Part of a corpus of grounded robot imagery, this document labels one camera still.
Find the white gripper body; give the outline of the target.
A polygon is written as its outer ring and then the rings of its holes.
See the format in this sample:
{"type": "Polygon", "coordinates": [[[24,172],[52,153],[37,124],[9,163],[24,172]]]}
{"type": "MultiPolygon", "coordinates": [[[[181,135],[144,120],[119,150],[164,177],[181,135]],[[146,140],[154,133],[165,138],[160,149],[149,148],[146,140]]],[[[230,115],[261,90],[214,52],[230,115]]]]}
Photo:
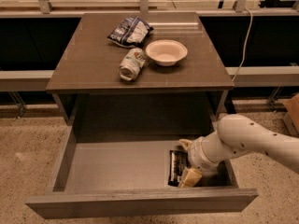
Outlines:
{"type": "Polygon", "coordinates": [[[192,167],[197,168],[202,172],[203,177],[212,177],[218,173],[218,165],[206,156],[203,140],[203,137],[199,137],[191,142],[190,146],[187,148],[188,161],[192,167]]]}

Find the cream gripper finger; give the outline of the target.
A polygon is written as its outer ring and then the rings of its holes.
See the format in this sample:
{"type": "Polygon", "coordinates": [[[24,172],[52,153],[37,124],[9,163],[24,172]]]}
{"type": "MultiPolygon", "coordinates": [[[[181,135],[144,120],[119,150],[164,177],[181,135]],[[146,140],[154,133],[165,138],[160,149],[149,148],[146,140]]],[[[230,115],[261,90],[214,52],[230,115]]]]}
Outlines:
{"type": "Polygon", "coordinates": [[[178,179],[178,186],[180,188],[192,188],[202,178],[202,172],[198,168],[185,167],[180,178],[178,179]]]}
{"type": "Polygon", "coordinates": [[[178,141],[186,151],[188,151],[192,145],[192,141],[188,139],[179,139],[178,141]]]}

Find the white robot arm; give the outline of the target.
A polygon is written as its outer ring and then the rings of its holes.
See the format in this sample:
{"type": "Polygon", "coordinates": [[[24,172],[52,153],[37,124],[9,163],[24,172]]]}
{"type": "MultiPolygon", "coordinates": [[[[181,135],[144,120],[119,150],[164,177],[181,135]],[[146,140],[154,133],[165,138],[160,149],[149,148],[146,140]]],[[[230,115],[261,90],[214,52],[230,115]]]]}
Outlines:
{"type": "Polygon", "coordinates": [[[238,114],[226,115],[218,121],[217,130],[191,141],[180,139],[187,151],[190,167],[185,167],[180,188],[194,187],[203,177],[212,177],[222,161],[249,152],[268,156],[299,173],[299,139],[274,133],[255,121],[238,114]]]}

